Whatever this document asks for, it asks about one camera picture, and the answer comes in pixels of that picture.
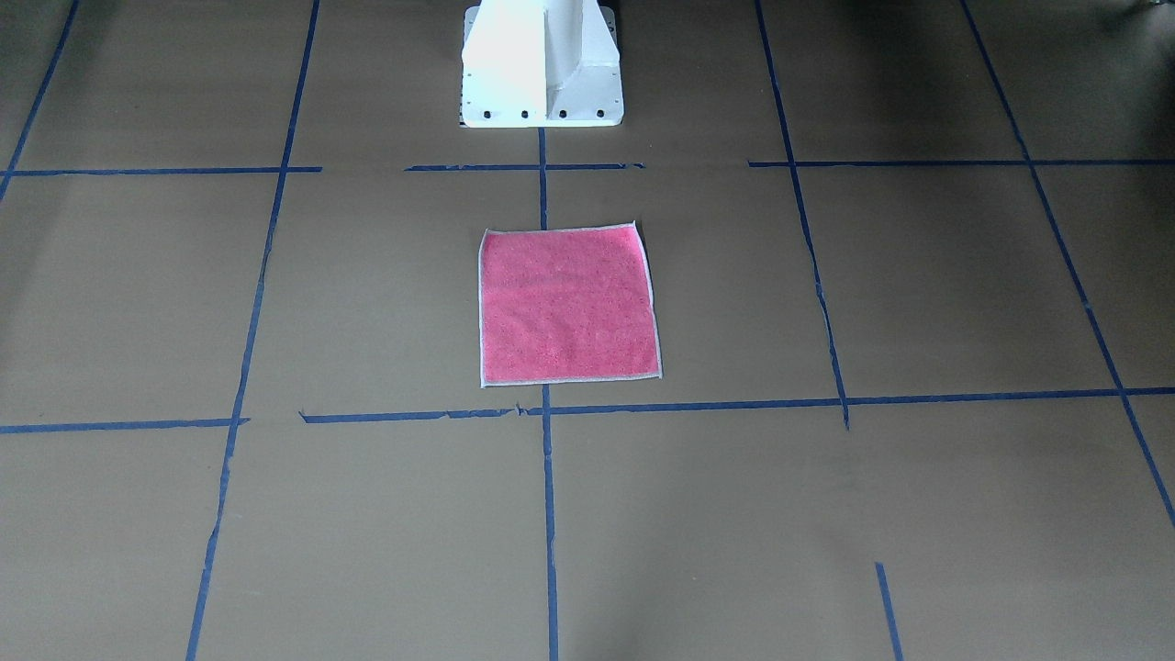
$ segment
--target white metal pillar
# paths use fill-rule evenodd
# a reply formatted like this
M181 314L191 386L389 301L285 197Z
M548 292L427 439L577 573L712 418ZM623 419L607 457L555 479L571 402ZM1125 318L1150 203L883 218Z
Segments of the white metal pillar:
M597 0L482 0L465 12L461 115L472 128L616 126L616 16Z

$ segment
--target towel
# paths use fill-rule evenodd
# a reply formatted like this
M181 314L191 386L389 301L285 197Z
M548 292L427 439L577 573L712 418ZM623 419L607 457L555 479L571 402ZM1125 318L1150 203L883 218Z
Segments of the towel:
M478 262L483 389L662 376L634 223L486 230Z

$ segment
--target floor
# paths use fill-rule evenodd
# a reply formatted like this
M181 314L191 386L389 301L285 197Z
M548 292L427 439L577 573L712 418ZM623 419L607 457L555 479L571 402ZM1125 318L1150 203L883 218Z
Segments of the floor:
M1175 5L623 2L537 133L470 4L0 8L0 657L1175 657ZM664 379L481 390L632 220Z

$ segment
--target blue tape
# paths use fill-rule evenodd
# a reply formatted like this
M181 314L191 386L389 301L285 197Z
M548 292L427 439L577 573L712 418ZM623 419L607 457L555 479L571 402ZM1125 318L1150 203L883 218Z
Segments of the blue tape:
M1129 396L1175 396L1175 387L1129 389ZM1006 393L945 393L928 396L857 397L844 400L848 406L894 406L909 404L952 404L987 402L1030 402L1117 398L1114 389L1089 389L1073 391L1018 391ZM673 413L690 411L753 411L773 409L820 409L841 406L839 398L812 398L791 400L743 400L664 404L615 404L585 406L555 406L550 416L598 416L607 413ZM307 416L300 413L307 425L330 425L347 423L398 423L405 420L461 420L466 418L502 418L510 414L544 414L542 407L523 409L475 409L468 411L409 411L392 413L350 413L338 416Z
M1061 256L1065 258L1065 267L1069 270L1069 278L1073 279L1073 285L1077 290L1081 304L1085 305L1086 317L1089 319L1089 326L1093 329L1094 338L1097 340L1097 349L1101 351L1107 370L1109 370L1110 378L1114 382L1114 387L1116 389L1117 396L1122 402L1122 409L1126 411L1126 417L1130 421L1130 429L1134 431L1134 438L1139 443L1139 450L1142 451L1142 457L1147 463L1147 467L1150 470L1150 478L1154 480L1155 488L1159 491L1159 498L1162 500L1163 507L1167 510L1167 518L1170 520L1171 526L1175 527L1175 506L1171 505L1170 494L1167 491L1167 485L1163 483L1162 474L1159 472L1159 466L1155 464L1154 457L1150 453L1150 446L1147 444L1147 439L1142 434L1142 429L1135 419L1134 407L1130 405L1130 398L1126 387L1122 385L1122 379L1117 373L1117 367L1114 365L1114 358L1110 356L1109 346L1106 344L1106 338L1101 332L1101 325L1097 323L1097 316L1094 313L1093 304L1090 304L1089 296L1086 294L1086 288L1081 283L1081 276L1077 274L1077 268L1073 263L1069 248L1061 232L1061 225L1056 222L1056 216L1053 213L1053 204L1049 203L1048 194L1045 193L1045 186L1040 180L1040 174L1036 171L1036 166L1033 164L1032 155L1028 153L1028 143L1025 141L1023 133L1020 130L1020 124L1016 122L1015 114L1012 112L1012 103L1008 101L1008 96L1003 92L1003 86L1000 83L1000 77L995 73L995 65L992 63L992 58L987 53L987 47L983 45L983 38L979 33L979 25L975 23L975 16L972 15L967 0L959 0L959 4L962 6L964 14L967 16L967 25L971 26L972 35L975 38L975 45L979 47L979 53L983 58L983 65L987 67L987 73L992 79L992 85L995 87L995 92L1000 97L1000 103L1003 106L1005 114L1007 114L1008 123L1012 126L1012 133L1015 135L1016 142L1020 144L1020 153L1023 156L1025 162L1028 163L1028 171L1032 174L1033 184L1036 187L1036 194L1040 196L1041 205L1045 208L1045 215L1048 217L1048 224L1053 229L1053 236L1056 238L1056 245L1061 250Z
M60 176L66 174L86 174L93 176L150 176L168 174L277 174L275 167L160 167L160 168L110 168L110 169L18 169L13 176ZM322 166L295 166L286 168L290 173L322 171Z
M515 409L475 409L469 411L414 411L403 413L351 413L343 416L307 416L298 412L307 425L337 425L348 423L402 423L405 420L464 420L469 418L503 418L516 413L531 416L531 410Z
M949 404L971 402L1025 402L1025 400L1066 400L1082 398L1116 398L1113 389L1093 389L1087 391L1022 391L1010 393L958 393L945 396L897 396L874 398L848 398L852 406L875 406L895 404Z
M1127 389L1126 394L1136 396L1175 396L1175 387L1169 389Z
M537 164L422 164L404 168L404 171L464 171L464 170L535 170Z
M1175 158L1045 158L1036 166L1171 166Z
M546 129L538 129L538 225L546 229Z
M988 167L1015 166L1023 167L1023 161L1016 160L919 160L919 161L797 161L795 167Z
M820 302L820 312L824 315L824 329L828 336L828 358L832 363L832 376L837 383L837 394L840 397L841 414L845 418L845 429L848 429L848 403L845 397L845 380L840 376L840 359L837 357L837 342L832 333L832 317L828 315L828 301L824 295L824 284L820 282L820 265L815 258L815 245L812 242L812 229L808 227L807 209L804 205L804 190L800 187L800 173L795 167L795 153L792 149L791 131L787 129L787 115L784 113L784 99L779 93L779 76L776 75L776 58L771 53L771 40L767 38L767 23L763 18L763 1L754 0L754 12L759 19L759 36L763 39L763 54L767 60L767 73L771 74L771 89L776 97L776 113L779 115L779 130L784 136L784 149L787 151L787 162L791 163L792 189L795 193L795 205L800 214L800 225L804 229L804 242L807 244L808 256L812 258L812 276L815 278L815 296Z
M878 587L881 588L881 603L885 605L885 619L889 626L889 645L893 647L894 661L904 661L901 653L901 636L898 635L898 618L893 614L893 599L889 596L889 581L885 575L885 565L873 564L878 573Z
M576 170L576 169L629 169L627 163L549 163L545 166L548 170L559 169L559 170ZM639 167L644 169L643 164L633 164L633 167Z
M241 425L248 423L241 419ZM180 430L184 427L228 427L229 418L199 420L130 420L122 423L58 423L48 425L0 425L0 434L53 434L58 432L123 432L134 430Z
M760 409L813 409L840 406L840 399L711 402L683 404L618 404L596 406L557 406L551 416L596 416L600 413L670 413L683 411L746 411Z
M8 182L12 181L13 173L16 170L16 163L20 162L20 155L25 151L28 134L33 130L33 121L36 120L36 113L40 112L41 103L45 101L45 93L49 89L49 81L53 80L53 74L58 70L58 62L61 61L61 53L66 49L66 41L69 39L73 21L78 16L79 5L80 0L74 0L69 5L69 14L61 27L61 36L58 38L58 46L53 50L53 58L49 60L48 68L45 69L45 77L41 79L41 87L36 90L33 106L28 109L28 116L25 117L25 126L20 129L20 139L16 140L16 148L12 151L12 158L9 158L8 167L5 169L4 178L0 180L0 200L4 200L5 194L8 191Z
M551 387L543 386L543 477L546 494L546 636L549 661L559 661L559 591L555 572L555 471L551 443Z
M286 191L286 176L289 171L290 153L294 149L294 135L297 129L298 109L302 104L302 92L306 88L306 75L310 67L310 49L314 46L314 32L318 21L320 0L314 0L310 11L310 27L306 35L306 47L302 50L302 67L298 72L297 89L294 93L294 107L290 110L289 128L286 131L286 149L282 154L281 171L277 174L277 188L274 191L274 207L269 214L269 231L266 235L266 248L261 256L261 269L257 275L257 286L253 297L253 312L249 317L249 333L244 343L244 356L241 359L241 382L237 386L236 398L233 403L233 419L228 429L228 439L224 443L224 460L221 464L220 494L216 505L216 522L213 532L208 537L208 547L204 549L204 565L200 575L200 591L196 595L196 608L192 616L192 632L188 635L188 649L186 661L195 661L196 648L200 645L200 629L203 626L204 606L208 602L208 586L212 582L213 564L216 559L216 545L220 540L221 522L224 519L224 500L228 495L229 463L236 450L237 431L240 430L241 411L244 407L244 392L249 383L249 367L253 363L253 349L257 340L257 324L261 318L261 302L266 294L266 270L269 265L269 255L274 248L274 232L277 229L277 216L281 213L282 195Z
M632 163L632 167L644 169L645 163ZM404 168L404 171L540 171L576 170L576 169L629 169L629 163L470 163L470 164L418 164Z

